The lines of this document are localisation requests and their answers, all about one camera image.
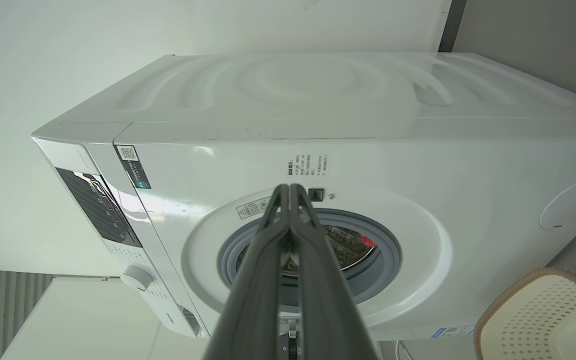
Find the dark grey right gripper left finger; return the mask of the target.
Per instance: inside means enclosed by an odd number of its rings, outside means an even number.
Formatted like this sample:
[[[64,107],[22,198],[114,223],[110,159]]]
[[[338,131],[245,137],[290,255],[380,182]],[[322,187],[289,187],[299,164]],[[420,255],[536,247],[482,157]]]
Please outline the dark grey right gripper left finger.
[[[205,360],[277,358],[281,256],[290,232],[290,187],[270,198],[229,294]]]

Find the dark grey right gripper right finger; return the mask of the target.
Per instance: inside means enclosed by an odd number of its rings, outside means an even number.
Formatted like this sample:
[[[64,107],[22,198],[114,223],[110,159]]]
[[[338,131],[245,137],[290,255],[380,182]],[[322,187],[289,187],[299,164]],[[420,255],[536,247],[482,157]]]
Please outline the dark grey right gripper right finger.
[[[298,258],[304,360],[375,360],[377,354],[306,189],[290,184],[289,246]]]

